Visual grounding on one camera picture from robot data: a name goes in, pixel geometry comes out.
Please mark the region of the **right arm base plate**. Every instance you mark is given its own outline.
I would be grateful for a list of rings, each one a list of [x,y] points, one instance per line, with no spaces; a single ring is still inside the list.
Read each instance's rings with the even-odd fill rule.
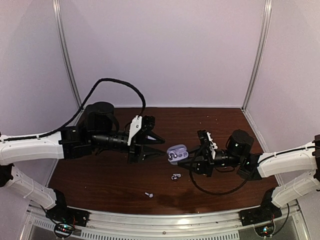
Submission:
[[[280,208],[271,207],[255,207],[250,209],[241,210],[239,218],[242,226],[256,225],[263,222],[271,221],[275,218],[280,218],[282,211]]]

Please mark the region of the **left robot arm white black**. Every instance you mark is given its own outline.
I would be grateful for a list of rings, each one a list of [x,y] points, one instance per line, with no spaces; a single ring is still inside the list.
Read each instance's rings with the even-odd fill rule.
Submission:
[[[153,132],[153,116],[135,116],[128,131],[121,131],[114,115],[114,106],[108,102],[89,104],[75,126],[62,127],[55,133],[0,137],[0,185],[12,188],[24,198],[37,202],[61,222],[72,218],[62,192],[47,188],[21,172],[15,163],[32,160],[71,160],[96,155],[103,151],[128,154],[129,163],[163,156],[153,145],[164,144],[165,139]]]

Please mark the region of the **right aluminium frame post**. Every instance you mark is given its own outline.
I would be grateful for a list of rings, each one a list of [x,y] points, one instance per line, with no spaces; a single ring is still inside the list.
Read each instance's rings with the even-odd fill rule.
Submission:
[[[246,95],[242,104],[242,111],[245,112],[248,108],[251,96],[253,94],[254,86],[259,74],[260,65],[263,58],[264,49],[266,46],[268,33],[270,29],[270,23],[272,18],[272,0],[265,0],[264,1],[264,9],[262,14],[262,22],[261,22],[261,28],[260,28],[260,35],[259,35],[259,41],[257,45],[257,50],[254,58],[254,63],[250,75],[250,80],[248,84],[248,88],[246,91]]]

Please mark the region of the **left aluminium frame post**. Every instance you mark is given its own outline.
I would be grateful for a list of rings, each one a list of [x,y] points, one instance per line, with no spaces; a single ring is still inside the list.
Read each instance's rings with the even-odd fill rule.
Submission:
[[[61,11],[61,3],[59,0],[52,0],[53,6],[53,15],[56,22],[58,40],[61,48],[62,59],[65,66],[67,79],[71,88],[71,93],[75,100],[77,107],[80,107],[82,104],[80,93],[78,90],[78,86],[75,80],[75,75],[72,67],[72,62],[70,58],[70,54],[68,51],[68,44],[66,39],[66,34],[64,30],[63,16]]]

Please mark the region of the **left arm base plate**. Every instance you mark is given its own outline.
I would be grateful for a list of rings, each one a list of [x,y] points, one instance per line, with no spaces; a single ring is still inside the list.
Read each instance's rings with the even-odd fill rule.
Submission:
[[[56,223],[67,223],[72,226],[86,227],[90,213],[86,210],[67,207],[65,209],[52,208],[46,211],[49,219]]]

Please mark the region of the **front aluminium rail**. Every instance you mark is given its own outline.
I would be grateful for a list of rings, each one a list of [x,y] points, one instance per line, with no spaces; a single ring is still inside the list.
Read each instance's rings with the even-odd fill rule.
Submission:
[[[87,224],[76,226],[66,240],[311,240],[297,201],[290,203],[287,222],[272,238],[256,233],[268,222],[244,226],[240,219],[243,209],[173,215],[79,209],[88,211]],[[54,234],[54,226],[39,205],[31,201],[18,240],[61,240]]]

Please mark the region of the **clip-on purple chrome earbud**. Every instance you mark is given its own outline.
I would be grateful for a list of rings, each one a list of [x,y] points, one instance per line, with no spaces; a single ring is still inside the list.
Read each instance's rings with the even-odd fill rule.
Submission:
[[[172,181],[177,181],[179,179],[179,177],[178,177],[178,175],[175,175],[175,174],[173,174],[172,176],[171,176],[171,180]]]

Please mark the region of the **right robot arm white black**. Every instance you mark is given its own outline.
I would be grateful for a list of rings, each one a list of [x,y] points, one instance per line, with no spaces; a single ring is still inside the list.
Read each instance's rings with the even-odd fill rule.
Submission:
[[[273,175],[302,171],[305,172],[290,182],[271,189],[265,194],[264,202],[257,208],[259,220],[268,220],[275,212],[292,200],[320,189],[320,137],[305,145],[272,153],[251,153],[254,138],[241,129],[234,130],[228,138],[225,149],[219,149],[211,133],[198,131],[200,145],[189,156],[177,162],[181,168],[193,174],[210,177],[215,168],[238,168],[244,181],[236,188],[224,192],[231,194],[242,188],[248,181],[261,180]]]

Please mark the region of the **grey-purple earbud charging case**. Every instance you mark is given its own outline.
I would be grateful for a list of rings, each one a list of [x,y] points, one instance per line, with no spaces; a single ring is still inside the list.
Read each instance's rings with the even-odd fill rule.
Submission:
[[[184,144],[171,146],[170,148],[167,149],[166,153],[167,153],[167,160],[168,160],[169,153],[177,154],[177,158],[175,159],[175,161],[168,160],[168,162],[172,165],[177,165],[179,161],[185,160],[189,157],[187,147]]]

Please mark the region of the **aluminium frame post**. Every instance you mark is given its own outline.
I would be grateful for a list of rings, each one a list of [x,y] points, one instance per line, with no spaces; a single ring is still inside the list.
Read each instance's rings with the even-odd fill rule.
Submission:
[[[68,44],[66,39],[66,34],[64,30],[63,16],[61,11],[61,3],[59,0],[52,0],[53,6],[53,15],[56,22],[58,40],[61,48],[62,59],[65,66],[67,79],[71,88],[71,93],[75,100],[77,107],[80,107],[82,104],[80,93],[78,90],[78,86],[75,80],[75,75],[72,67],[72,62],[70,58],[70,54],[68,51]]]
[[[260,35],[259,35],[259,41],[257,45],[257,50],[254,58],[254,63],[250,75],[250,80],[248,84],[248,88],[246,91],[246,95],[242,104],[242,111],[245,112],[248,108],[251,96],[253,94],[254,86],[259,74],[260,65],[263,58],[264,49],[266,46],[268,33],[270,29],[270,23],[272,18],[272,0],[265,0],[264,1],[264,9],[262,14],[262,22],[261,22],[261,28],[260,28]]]

